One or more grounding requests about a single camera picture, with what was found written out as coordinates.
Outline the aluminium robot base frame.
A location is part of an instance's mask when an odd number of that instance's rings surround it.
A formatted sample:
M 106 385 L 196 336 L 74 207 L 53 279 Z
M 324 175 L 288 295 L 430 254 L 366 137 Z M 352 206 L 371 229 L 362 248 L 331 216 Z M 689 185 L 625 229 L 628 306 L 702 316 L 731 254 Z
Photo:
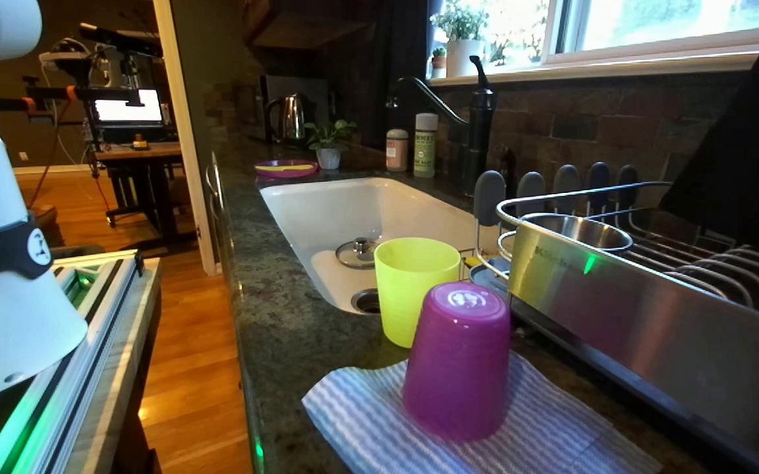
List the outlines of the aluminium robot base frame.
M 160 260 L 94 253 L 63 258 L 55 277 L 86 336 L 0 394 L 0 474 L 155 474 L 138 411 L 160 318 Z

